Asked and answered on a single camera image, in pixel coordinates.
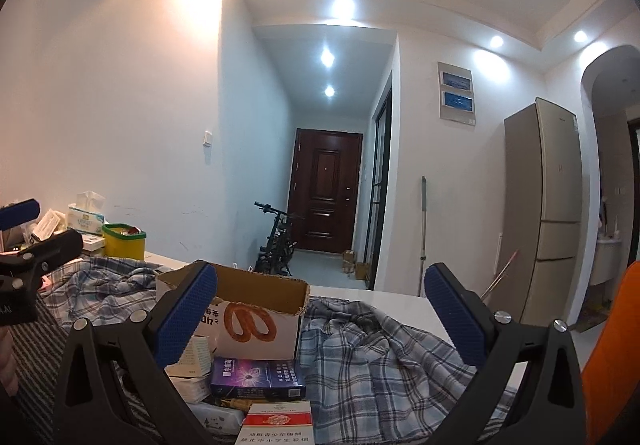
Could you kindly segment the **person's left hand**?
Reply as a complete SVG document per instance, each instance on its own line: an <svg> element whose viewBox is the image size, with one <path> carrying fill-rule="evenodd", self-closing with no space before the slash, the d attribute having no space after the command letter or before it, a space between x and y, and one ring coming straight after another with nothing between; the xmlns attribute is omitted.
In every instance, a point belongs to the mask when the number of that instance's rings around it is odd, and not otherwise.
<svg viewBox="0 0 640 445"><path fill-rule="evenodd" d="M0 328L0 381L6 394L14 396L18 390L16 359L13 352L13 338L9 327Z"/></svg>

